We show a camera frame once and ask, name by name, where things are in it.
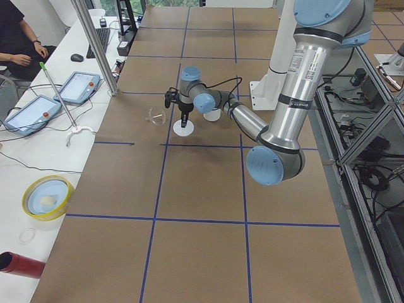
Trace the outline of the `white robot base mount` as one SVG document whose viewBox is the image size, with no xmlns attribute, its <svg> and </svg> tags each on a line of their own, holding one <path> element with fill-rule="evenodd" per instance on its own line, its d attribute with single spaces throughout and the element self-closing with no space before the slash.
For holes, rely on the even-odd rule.
<svg viewBox="0 0 404 303">
<path fill-rule="evenodd" d="M 268 72 L 260 81 L 250 82 L 250 95 L 254 110 L 275 110 L 296 46 L 293 37 L 297 24 L 294 16 L 294 3 L 293 0 L 276 2 L 280 24 Z"/>
</svg>

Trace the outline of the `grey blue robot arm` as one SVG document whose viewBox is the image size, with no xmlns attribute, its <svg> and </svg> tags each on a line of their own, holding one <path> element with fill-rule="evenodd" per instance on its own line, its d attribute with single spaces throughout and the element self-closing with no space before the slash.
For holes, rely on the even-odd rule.
<svg viewBox="0 0 404 303">
<path fill-rule="evenodd" d="M 238 101 L 232 92 L 209 89 L 198 68 L 182 70 L 179 89 L 167 91 L 165 106 L 177 104 L 181 127 L 196 109 L 220 109 L 257 142 L 247 154 L 247 170 L 259 184 L 271 186 L 297 176 L 305 164 L 298 137 L 324 66 L 335 49 L 365 44 L 371 36 L 373 1 L 296 1 L 295 50 L 269 124 Z"/>
</svg>

